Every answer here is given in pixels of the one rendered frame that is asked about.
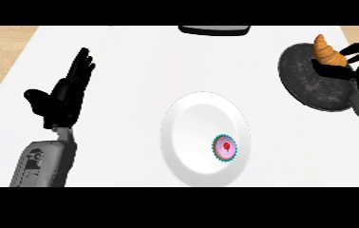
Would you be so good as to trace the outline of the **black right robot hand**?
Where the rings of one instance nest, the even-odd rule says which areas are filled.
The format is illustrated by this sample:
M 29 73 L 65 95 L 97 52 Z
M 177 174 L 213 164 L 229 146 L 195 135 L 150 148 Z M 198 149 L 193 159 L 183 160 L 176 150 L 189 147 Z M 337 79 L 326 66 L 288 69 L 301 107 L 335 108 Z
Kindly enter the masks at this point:
M 347 46 L 341 51 L 340 55 L 345 57 L 347 55 L 356 53 L 356 56 L 351 57 L 347 62 L 351 64 L 359 61 L 359 43 L 353 43 Z M 313 69 L 320 77 L 340 79 L 340 80 L 350 80 L 359 79 L 359 69 L 351 70 L 350 68 L 332 64 L 323 65 L 317 59 L 312 60 Z

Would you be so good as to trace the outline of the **dark grey speckled pan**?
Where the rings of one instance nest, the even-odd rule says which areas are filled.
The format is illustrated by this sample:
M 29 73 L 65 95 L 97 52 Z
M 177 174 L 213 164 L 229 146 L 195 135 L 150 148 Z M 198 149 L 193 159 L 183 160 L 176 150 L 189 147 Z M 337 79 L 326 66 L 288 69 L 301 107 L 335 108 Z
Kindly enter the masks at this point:
M 357 91 L 354 80 L 320 77 L 313 69 L 313 45 L 289 46 L 279 58 L 280 82 L 294 99 L 307 107 L 329 112 L 351 108 L 348 96 Z

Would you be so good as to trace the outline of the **pink frosted cupcake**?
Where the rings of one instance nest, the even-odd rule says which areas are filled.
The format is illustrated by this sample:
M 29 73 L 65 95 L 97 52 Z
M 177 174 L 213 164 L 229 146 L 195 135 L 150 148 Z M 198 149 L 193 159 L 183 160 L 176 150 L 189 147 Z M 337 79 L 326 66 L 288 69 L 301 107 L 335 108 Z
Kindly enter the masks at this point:
M 217 135 L 211 143 L 211 152 L 215 159 L 221 162 L 230 162 L 236 156 L 235 139 L 226 135 Z

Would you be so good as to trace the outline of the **golden brown croissant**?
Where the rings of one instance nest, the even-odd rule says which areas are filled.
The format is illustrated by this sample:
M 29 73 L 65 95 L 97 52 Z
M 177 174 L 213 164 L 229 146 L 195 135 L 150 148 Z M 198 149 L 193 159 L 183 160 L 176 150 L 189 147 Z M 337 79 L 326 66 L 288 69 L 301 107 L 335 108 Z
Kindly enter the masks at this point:
M 347 60 L 344 55 L 326 44 L 323 35 L 319 34 L 313 44 L 314 58 L 322 65 L 344 67 Z

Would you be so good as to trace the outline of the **white oval plate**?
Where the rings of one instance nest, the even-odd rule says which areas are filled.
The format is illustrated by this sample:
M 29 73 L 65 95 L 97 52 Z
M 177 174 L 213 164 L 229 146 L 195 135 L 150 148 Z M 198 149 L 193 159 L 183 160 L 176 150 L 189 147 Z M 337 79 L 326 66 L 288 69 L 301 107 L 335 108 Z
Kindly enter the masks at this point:
M 236 142 L 232 161 L 211 152 L 217 135 Z M 226 186 L 239 177 L 249 159 L 251 137 L 235 104 L 210 92 L 190 93 L 171 105 L 161 125 L 161 153 L 167 166 L 189 186 Z

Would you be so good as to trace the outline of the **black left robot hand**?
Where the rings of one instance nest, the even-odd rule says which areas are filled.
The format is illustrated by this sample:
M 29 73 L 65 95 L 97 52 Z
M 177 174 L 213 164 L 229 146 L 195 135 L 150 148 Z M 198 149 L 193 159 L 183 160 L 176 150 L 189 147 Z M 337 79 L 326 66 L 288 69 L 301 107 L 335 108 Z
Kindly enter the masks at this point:
M 90 51 L 81 48 L 72 60 L 69 73 L 53 87 L 51 93 L 28 89 L 23 92 L 32 112 L 43 117 L 43 128 L 72 127 L 81 110 L 84 91 L 96 68 Z

